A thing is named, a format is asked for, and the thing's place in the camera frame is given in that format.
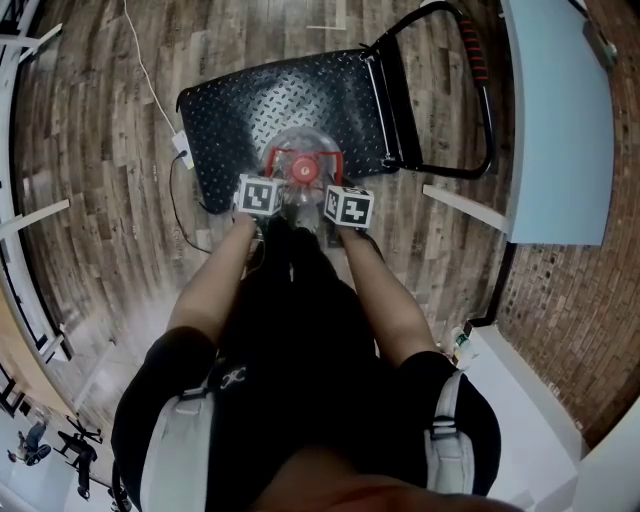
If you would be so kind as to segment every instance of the red lid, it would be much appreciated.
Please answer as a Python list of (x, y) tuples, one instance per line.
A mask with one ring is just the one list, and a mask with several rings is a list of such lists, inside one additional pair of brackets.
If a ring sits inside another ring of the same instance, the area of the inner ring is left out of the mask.
[(309, 185), (318, 177), (318, 164), (309, 155), (299, 156), (291, 166), (291, 175), (298, 183)]

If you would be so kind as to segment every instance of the brick wall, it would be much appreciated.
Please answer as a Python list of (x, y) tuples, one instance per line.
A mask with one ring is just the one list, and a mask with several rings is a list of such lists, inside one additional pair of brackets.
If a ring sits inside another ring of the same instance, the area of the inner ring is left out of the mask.
[(628, 0), (587, 5), (619, 52), (604, 244), (520, 246), (498, 323), (595, 446), (640, 394), (640, 21)]

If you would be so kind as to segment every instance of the white cable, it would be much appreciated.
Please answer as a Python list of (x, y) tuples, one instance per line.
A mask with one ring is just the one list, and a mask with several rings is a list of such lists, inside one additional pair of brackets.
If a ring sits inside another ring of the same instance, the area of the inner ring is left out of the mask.
[(147, 68), (145, 68), (144, 64), (142, 63), (142, 53), (140, 52), (140, 42), (138, 41), (138, 34), (136, 33), (136, 29), (133, 26), (133, 21), (131, 21), (131, 18), (129, 17), (129, 11), (127, 11), (127, 0), (123, 0), (123, 2), (124, 2), (124, 15), (126, 16), (127, 21), (129, 22), (129, 26), (131, 27), (131, 31), (133, 32), (133, 39), (135, 40), (136, 48), (138, 49), (138, 62), (140, 63), (140, 67), (142, 68), (142, 71), (144, 71), (144, 76), (147, 77), (147, 83), (149, 84), (149, 89), (151, 89), (151, 94), (153, 95), (153, 99), (156, 101), (156, 105), (158, 105), (158, 108), (160, 109), (160, 112), (162, 112), (162, 115), (167, 121), (167, 124), (169, 125), (169, 127), (171, 128), (171, 131), (173, 132), (174, 135), (176, 135), (176, 129), (171, 124), (171, 121), (169, 121), (169, 117), (167, 116), (167, 113), (162, 108), (162, 105), (160, 105), (160, 100), (158, 100), (158, 97), (156, 96), (156, 91), (153, 90), (153, 85), (151, 85), (151, 78), (149, 78), (149, 73), (147, 73)]

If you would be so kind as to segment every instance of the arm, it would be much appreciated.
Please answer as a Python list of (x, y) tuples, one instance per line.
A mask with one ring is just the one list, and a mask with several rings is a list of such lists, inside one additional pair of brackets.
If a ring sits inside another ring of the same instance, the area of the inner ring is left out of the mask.
[(340, 230), (358, 297), (380, 352), (397, 368), (418, 352), (438, 351), (418, 303), (371, 243), (353, 229)]
[(256, 225), (239, 215), (231, 231), (182, 290), (167, 330), (194, 327), (215, 343), (229, 316)]

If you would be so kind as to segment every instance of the power outlet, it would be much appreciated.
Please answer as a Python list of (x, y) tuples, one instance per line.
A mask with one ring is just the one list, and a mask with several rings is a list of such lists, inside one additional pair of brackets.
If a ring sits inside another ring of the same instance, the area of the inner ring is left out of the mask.
[(193, 169), (195, 164), (193, 163), (193, 157), (191, 156), (191, 149), (189, 149), (189, 141), (187, 140), (187, 134), (184, 130), (180, 130), (173, 136), (173, 145), (178, 150), (178, 153), (186, 151), (187, 155), (182, 157), (182, 161), (187, 169)]

